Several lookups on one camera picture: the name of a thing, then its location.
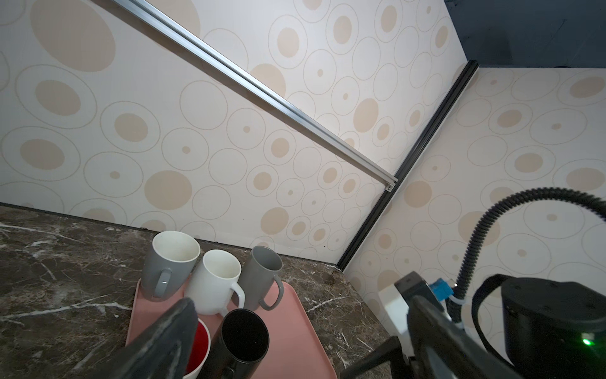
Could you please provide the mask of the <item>black upside-down mug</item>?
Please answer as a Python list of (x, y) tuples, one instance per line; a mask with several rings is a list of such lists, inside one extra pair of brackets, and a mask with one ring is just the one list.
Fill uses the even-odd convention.
[(270, 335), (264, 321), (246, 309), (223, 318), (199, 378), (251, 378), (267, 355)]

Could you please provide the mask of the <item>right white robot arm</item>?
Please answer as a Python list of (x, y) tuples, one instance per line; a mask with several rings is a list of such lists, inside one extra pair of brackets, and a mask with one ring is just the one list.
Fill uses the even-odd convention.
[(448, 284), (410, 273), (380, 293), (396, 334), (342, 372), (356, 378), (388, 363), (394, 378), (603, 378), (605, 297), (576, 282), (487, 278), (472, 299), (473, 322), (492, 292), (503, 304), (501, 355), (484, 334), (471, 339), (447, 315)]

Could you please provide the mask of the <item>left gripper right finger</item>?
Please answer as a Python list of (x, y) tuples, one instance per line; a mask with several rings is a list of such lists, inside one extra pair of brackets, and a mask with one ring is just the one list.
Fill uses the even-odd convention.
[(410, 312), (418, 378), (518, 378), (424, 299)]

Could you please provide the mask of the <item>dark grey upside-down mug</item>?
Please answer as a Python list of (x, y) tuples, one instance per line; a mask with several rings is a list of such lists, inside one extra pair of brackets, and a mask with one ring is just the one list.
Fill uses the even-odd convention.
[[(274, 310), (282, 301), (284, 286), (279, 277), (282, 270), (282, 259), (276, 252), (266, 246), (255, 246), (243, 265), (238, 284), (245, 293), (243, 308), (255, 311), (259, 307), (266, 311)], [(265, 296), (276, 284), (279, 293), (276, 301), (268, 305)]]

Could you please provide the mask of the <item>white teapot-like mug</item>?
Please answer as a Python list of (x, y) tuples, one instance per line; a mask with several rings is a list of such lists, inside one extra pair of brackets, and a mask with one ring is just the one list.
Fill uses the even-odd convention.
[(238, 298), (237, 308), (244, 307), (246, 294), (238, 284), (240, 275), (241, 263), (233, 254), (225, 250), (209, 250), (189, 279), (184, 296), (193, 300), (198, 314), (225, 317), (233, 294)]

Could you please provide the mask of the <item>light grey mug white inside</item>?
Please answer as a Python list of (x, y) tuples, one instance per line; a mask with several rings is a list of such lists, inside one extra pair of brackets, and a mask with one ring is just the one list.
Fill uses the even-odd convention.
[(140, 279), (143, 296), (153, 302), (163, 302), (173, 296), (187, 281), (200, 252), (198, 241), (183, 232), (157, 234)]

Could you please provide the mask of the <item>white mug red inside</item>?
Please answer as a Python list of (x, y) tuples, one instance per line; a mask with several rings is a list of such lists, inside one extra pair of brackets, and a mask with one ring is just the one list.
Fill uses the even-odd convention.
[(197, 330), (194, 336), (193, 346), (186, 367), (184, 379), (196, 379), (199, 375), (211, 348), (211, 336), (207, 325), (198, 319)]

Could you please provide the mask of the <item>pink rectangular tray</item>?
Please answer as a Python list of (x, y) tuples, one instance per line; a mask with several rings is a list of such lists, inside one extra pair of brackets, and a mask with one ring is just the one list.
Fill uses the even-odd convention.
[[(256, 314), (268, 327), (270, 346), (254, 378), (336, 378), (328, 358), (299, 298), (288, 283), (279, 306), (271, 311), (258, 308)], [(181, 287), (168, 300), (148, 301), (137, 287), (126, 343), (132, 343), (163, 313), (184, 297)]]

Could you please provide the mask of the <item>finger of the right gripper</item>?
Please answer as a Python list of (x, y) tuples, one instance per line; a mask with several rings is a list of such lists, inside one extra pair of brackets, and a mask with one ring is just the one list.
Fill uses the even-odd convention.
[(402, 346), (397, 336), (391, 336), (366, 357), (347, 367), (340, 378), (357, 378), (378, 366), (389, 363), (392, 378), (409, 378), (410, 364), (402, 353)]

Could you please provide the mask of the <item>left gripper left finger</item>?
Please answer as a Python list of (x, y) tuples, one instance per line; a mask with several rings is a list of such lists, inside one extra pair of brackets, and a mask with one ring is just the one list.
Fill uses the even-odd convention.
[(186, 374), (197, 325), (193, 301), (183, 298), (89, 377), (182, 378)]

